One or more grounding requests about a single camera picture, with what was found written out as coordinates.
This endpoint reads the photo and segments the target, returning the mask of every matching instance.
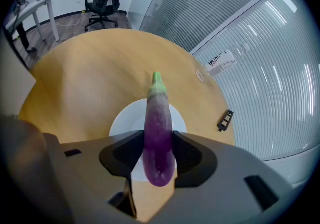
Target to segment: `desk leg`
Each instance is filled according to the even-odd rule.
[[[57,30],[57,25],[55,22],[55,16],[54,16],[54,11],[52,10],[52,1],[48,0],[46,2],[47,6],[48,6],[48,12],[49,12],[49,17],[50,17],[50,23],[51,23],[51,27],[52,27],[52,31],[55,37],[55,40],[58,42],[60,41],[60,37],[59,37],[59,33]]]
[[[34,13],[32,13],[32,15],[33,15],[34,22],[35,22],[36,27],[37,27],[37,29],[39,31],[39,34],[40,34],[40,37],[41,37],[42,41],[46,40],[45,37],[44,37],[44,34],[42,33],[42,30],[41,30],[41,25],[39,23],[37,12],[35,11]]]

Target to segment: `black clip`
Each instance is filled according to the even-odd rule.
[[[234,112],[231,110],[228,110],[222,120],[218,123],[219,132],[226,131],[228,129],[228,126],[232,120],[232,117],[234,116]]]

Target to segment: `wooden floor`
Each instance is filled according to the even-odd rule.
[[[72,16],[64,17],[57,19],[56,27],[59,32],[60,41],[57,42],[55,40],[55,36],[52,31],[52,27],[50,22],[43,24],[41,26],[42,32],[45,37],[45,41],[42,41],[40,38],[40,34],[38,30],[35,28],[27,33],[27,38],[29,40],[30,46],[35,47],[37,52],[28,55],[25,48],[23,47],[21,40],[18,39],[14,42],[14,45],[22,58],[24,59],[28,68],[32,68],[35,63],[40,60],[45,54],[47,54],[52,48],[57,45],[73,38],[78,35],[85,33],[85,26],[89,24],[89,17],[93,15],[93,13],[82,13],[75,14]],[[119,25],[119,29],[131,29],[131,26],[127,20],[127,17],[124,13],[115,13],[109,16],[110,20],[117,21]],[[111,22],[104,22],[106,29],[115,29],[115,24]],[[90,27],[88,27],[88,32],[95,30],[102,30],[102,26],[100,23],[96,23]]]

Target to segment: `purple eggplant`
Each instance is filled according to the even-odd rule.
[[[159,72],[153,73],[147,94],[144,123],[143,166],[148,180],[157,187],[167,185],[175,171],[172,118],[167,89]]]

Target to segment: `round wooden table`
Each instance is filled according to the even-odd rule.
[[[196,70],[203,70],[204,82]],[[235,144],[232,123],[227,131],[218,131],[228,107],[200,63],[162,37],[129,29],[85,33],[46,54],[31,70],[36,84],[19,118],[56,135],[62,144],[108,137],[117,115],[147,97],[155,71],[188,133]],[[174,192],[173,181],[165,187],[135,181],[132,187],[141,221],[149,220]]]

